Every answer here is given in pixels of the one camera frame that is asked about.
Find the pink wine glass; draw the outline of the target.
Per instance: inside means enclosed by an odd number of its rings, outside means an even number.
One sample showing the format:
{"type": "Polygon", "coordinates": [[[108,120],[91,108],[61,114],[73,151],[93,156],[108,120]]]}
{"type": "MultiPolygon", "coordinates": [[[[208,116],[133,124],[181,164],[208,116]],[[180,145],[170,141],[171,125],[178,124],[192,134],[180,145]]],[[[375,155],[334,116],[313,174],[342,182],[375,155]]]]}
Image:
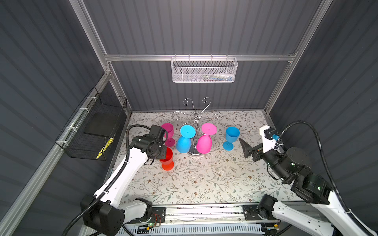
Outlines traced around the pink wine glass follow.
{"type": "Polygon", "coordinates": [[[173,147],[176,143],[175,139],[173,138],[174,135],[174,126],[171,123],[164,123],[162,125],[162,128],[164,128],[168,132],[168,138],[165,141],[165,145],[167,147],[173,147]]]}
{"type": "Polygon", "coordinates": [[[196,149],[200,154],[207,154],[210,152],[213,141],[212,135],[217,132],[217,127],[211,123],[205,123],[201,127],[203,135],[199,138],[196,149]]]}

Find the red wine glass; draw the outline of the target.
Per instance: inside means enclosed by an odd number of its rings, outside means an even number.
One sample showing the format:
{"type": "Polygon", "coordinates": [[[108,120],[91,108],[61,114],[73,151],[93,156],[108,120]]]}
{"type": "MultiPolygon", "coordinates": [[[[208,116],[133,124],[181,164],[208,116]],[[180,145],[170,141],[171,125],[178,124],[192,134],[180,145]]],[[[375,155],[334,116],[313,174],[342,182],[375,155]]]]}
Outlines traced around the red wine glass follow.
{"type": "Polygon", "coordinates": [[[165,171],[170,171],[174,168],[173,151],[171,148],[166,148],[165,159],[161,159],[160,163],[165,171]]]}

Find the blue wine glass back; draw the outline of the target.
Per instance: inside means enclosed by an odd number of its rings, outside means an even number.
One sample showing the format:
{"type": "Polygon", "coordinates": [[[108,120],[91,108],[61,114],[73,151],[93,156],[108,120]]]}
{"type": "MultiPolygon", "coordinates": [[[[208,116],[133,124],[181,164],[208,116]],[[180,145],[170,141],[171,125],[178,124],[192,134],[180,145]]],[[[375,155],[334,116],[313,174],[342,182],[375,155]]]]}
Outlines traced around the blue wine glass back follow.
{"type": "Polygon", "coordinates": [[[231,151],[234,148],[233,143],[237,141],[240,136],[240,131],[236,127],[229,127],[226,129],[225,138],[226,141],[223,143],[223,148],[227,151],[231,151]]]}

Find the blue wine glass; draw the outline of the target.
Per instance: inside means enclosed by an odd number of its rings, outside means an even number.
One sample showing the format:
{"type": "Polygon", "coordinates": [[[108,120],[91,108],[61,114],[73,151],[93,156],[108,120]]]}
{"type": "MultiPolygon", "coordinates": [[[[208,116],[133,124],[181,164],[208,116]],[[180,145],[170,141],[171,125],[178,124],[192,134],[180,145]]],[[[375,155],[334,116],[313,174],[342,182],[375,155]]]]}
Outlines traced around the blue wine glass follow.
{"type": "Polygon", "coordinates": [[[192,138],[196,135],[196,131],[191,125],[184,125],[180,129],[181,137],[178,139],[176,149],[180,153],[187,153],[192,146],[192,138]]]}
{"type": "Polygon", "coordinates": [[[223,143],[223,148],[227,151],[231,151],[234,148],[233,143],[237,141],[240,136],[240,131],[236,127],[229,127],[226,129],[225,138],[226,141],[223,143]]]}

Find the blue wine glass front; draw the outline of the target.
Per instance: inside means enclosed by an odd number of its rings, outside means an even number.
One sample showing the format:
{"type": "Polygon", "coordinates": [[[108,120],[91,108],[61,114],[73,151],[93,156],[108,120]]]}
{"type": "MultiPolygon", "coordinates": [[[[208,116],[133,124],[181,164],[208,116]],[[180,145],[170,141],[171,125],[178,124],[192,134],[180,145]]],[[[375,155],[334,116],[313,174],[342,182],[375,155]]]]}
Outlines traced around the blue wine glass front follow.
{"type": "Polygon", "coordinates": [[[180,129],[181,137],[178,139],[176,149],[180,153],[187,153],[192,146],[192,138],[196,135],[196,131],[191,125],[184,125],[180,129]]]}

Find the pink wine glass front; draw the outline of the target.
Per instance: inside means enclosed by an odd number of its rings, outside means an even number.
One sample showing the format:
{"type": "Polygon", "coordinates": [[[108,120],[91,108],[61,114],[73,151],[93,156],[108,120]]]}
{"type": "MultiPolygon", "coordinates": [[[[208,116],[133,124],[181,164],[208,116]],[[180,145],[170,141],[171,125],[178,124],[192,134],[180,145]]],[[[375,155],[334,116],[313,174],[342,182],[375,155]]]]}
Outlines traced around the pink wine glass front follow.
{"type": "Polygon", "coordinates": [[[201,127],[203,135],[199,138],[196,149],[200,154],[207,154],[210,152],[213,141],[212,135],[217,132],[217,127],[211,123],[205,123],[201,127]]]}

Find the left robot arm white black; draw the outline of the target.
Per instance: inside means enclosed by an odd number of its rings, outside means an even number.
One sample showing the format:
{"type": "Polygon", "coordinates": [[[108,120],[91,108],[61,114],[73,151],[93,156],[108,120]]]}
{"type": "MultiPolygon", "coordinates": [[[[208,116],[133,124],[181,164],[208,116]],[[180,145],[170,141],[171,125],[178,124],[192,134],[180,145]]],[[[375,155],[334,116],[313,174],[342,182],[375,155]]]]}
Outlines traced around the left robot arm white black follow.
{"type": "Polygon", "coordinates": [[[148,160],[166,158],[165,140],[167,131],[158,125],[147,127],[149,131],[142,136],[129,139],[126,130],[126,155],[111,177],[94,195],[86,196],[80,203],[84,225],[106,236],[116,235],[121,227],[132,220],[149,221],[152,216],[152,203],[143,198],[136,198],[129,204],[121,206],[126,189],[138,170],[148,160]]]}

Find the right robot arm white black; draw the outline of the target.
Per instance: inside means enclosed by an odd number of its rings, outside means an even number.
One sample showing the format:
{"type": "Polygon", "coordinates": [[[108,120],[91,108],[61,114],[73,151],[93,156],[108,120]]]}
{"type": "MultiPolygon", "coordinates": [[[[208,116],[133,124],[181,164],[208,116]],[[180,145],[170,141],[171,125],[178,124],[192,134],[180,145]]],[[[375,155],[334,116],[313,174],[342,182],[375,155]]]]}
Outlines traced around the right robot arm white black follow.
{"type": "Polygon", "coordinates": [[[289,148],[278,154],[274,149],[266,151],[263,145],[251,147],[243,139],[239,140],[246,158],[254,162],[263,160],[268,170],[274,172],[273,179],[291,184],[291,191],[319,210],[327,221],[314,219],[301,213],[277,198],[265,194],[255,210],[245,210],[245,214],[256,213],[262,219],[281,220],[312,236],[376,236],[374,231],[362,223],[351,210],[345,210],[336,196],[336,191],[320,175],[313,173],[306,164],[307,154],[300,148],[289,148]]]}

